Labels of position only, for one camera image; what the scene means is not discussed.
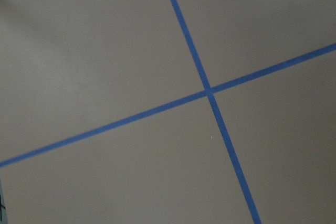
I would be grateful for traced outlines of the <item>clear plastic bag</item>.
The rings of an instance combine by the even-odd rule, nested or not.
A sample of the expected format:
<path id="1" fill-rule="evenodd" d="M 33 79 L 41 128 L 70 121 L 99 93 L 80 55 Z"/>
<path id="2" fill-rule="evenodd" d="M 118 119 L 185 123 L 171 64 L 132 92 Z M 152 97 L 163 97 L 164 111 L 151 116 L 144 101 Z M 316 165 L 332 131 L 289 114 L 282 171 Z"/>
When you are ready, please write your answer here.
<path id="1" fill-rule="evenodd" d="M 0 203 L 1 203 L 1 210 L 0 210 L 0 224 L 8 224 L 7 219 L 7 212 L 6 212 L 6 206 L 5 206 L 5 200 L 4 200 L 4 194 L 2 190 L 2 186 L 0 185 Z"/>

